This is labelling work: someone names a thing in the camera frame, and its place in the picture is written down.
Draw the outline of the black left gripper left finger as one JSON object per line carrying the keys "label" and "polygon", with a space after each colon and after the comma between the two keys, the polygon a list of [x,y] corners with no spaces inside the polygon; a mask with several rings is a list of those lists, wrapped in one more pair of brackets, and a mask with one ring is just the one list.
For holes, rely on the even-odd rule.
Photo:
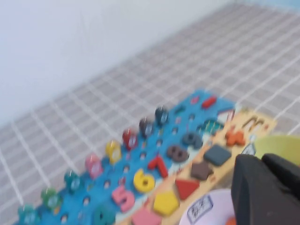
{"label": "black left gripper left finger", "polygon": [[231,197],[238,225],[298,225],[300,199],[252,155],[236,157]]}

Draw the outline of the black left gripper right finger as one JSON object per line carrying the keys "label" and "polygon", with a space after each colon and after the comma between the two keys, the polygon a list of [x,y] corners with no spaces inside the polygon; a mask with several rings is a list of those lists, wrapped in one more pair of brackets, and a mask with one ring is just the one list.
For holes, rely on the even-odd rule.
{"label": "black left gripper right finger", "polygon": [[299,166],[273,153],[264,154],[262,162],[293,197],[300,198]]}

